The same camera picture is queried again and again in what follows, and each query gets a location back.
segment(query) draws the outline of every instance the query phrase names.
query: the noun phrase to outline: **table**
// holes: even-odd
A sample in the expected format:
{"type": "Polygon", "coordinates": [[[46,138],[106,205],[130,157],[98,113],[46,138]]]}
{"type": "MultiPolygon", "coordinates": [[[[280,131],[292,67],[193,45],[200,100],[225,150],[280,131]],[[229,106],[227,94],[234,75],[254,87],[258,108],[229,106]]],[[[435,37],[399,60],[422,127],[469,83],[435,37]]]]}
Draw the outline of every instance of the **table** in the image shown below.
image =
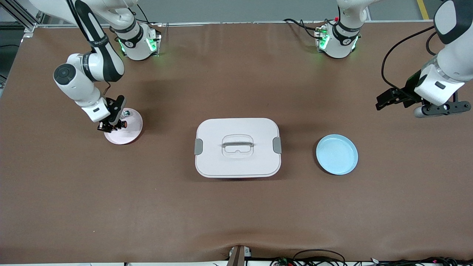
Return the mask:
{"type": "MultiPolygon", "coordinates": [[[[125,146],[109,143],[53,81],[69,54],[89,50],[80,32],[36,29],[0,101],[0,263],[220,260],[237,244],[256,257],[327,248],[348,260],[471,258],[473,113],[416,119],[401,105],[375,109],[388,89],[385,53],[430,25],[366,24],[341,60],[318,54],[294,25],[164,29],[161,55],[124,59],[107,93],[143,116],[142,136],[125,146]],[[226,117],[279,125],[275,176],[197,173],[197,126],[226,117]],[[331,133],[358,148],[346,176],[315,162],[317,141],[331,133]]],[[[427,36],[393,52],[391,82],[403,85],[430,58],[427,36]]],[[[471,88],[460,99],[472,101],[471,88]]]]}

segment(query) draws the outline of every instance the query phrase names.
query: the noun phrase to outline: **plate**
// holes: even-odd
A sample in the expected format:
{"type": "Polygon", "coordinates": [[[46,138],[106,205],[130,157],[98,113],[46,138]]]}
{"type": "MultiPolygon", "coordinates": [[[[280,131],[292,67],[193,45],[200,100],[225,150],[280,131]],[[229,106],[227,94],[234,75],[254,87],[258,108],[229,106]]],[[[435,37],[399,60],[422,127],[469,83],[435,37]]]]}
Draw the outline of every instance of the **plate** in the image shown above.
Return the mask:
{"type": "Polygon", "coordinates": [[[315,155],[320,166],[334,175],[346,175],[358,163],[358,151],[353,142],[337,134],[322,138],[317,144],[315,155]]]}
{"type": "Polygon", "coordinates": [[[122,121],[127,122],[127,127],[111,133],[104,132],[105,138],[113,144],[124,145],[134,141],[143,129],[143,118],[133,109],[124,108],[123,111],[129,111],[130,116],[125,117],[122,121]]]}

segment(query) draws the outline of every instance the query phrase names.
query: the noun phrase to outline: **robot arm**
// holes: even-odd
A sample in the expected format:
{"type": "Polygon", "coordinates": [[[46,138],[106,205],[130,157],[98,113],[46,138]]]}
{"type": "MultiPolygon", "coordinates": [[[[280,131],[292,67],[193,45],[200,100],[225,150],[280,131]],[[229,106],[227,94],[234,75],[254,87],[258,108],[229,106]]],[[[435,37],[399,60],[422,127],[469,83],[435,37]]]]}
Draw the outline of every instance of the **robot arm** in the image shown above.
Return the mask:
{"type": "Polygon", "coordinates": [[[358,33],[368,15],[366,7],[381,0],[337,0],[339,18],[327,22],[318,34],[317,47],[333,58],[346,57],[355,48],[358,33]]]}
{"type": "Polygon", "coordinates": [[[126,103],[125,98],[104,98],[93,83],[118,81],[123,76],[124,66],[91,8],[82,0],[32,0],[32,3],[46,13],[77,25],[92,47],[92,51],[86,54],[70,55],[66,64],[56,68],[53,75],[56,85],[93,122],[100,122],[98,130],[111,132],[126,127],[119,119],[126,103]]]}
{"type": "Polygon", "coordinates": [[[161,33],[145,23],[138,23],[128,9],[138,0],[85,0],[97,15],[105,19],[120,42],[123,52],[140,61],[158,53],[161,33]]]}
{"type": "Polygon", "coordinates": [[[422,118],[471,109],[469,102],[458,101],[457,91],[473,79],[473,1],[444,1],[434,25],[445,47],[412,75],[404,88],[392,88],[378,96],[378,110],[401,102],[404,107],[422,103],[414,110],[414,115],[422,118]]]}

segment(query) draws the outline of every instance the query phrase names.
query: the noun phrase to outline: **box lid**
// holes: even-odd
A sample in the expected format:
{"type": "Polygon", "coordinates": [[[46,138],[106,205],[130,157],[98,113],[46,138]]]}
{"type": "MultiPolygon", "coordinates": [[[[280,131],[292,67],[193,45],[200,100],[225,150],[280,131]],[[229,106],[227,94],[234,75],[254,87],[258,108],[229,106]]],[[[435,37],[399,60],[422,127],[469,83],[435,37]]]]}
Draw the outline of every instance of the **box lid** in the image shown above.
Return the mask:
{"type": "Polygon", "coordinates": [[[270,119],[209,119],[197,129],[195,167],[205,177],[269,177],[281,166],[280,143],[270,119]]]}

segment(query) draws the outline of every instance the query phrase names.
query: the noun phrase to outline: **gray latch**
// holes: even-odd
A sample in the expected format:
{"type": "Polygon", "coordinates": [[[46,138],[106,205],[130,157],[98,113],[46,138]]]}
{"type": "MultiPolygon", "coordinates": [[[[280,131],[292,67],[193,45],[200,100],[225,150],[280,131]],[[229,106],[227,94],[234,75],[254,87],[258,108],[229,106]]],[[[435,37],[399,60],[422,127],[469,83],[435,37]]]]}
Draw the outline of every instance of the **gray latch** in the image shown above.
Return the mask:
{"type": "Polygon", "coordinates": [[[202,153],[204,142],[201,139],[195,139],[194,144],[194,155],[199,155],[202,153]]]}
{"type": "Polygon", "coordinates": [[[279,153],[279,154],[282,153],[281,138],[280,138],[280,137],[275,137],[275,138],[272,140],[272,150],[273,150],[275,153],[279,153]]]}

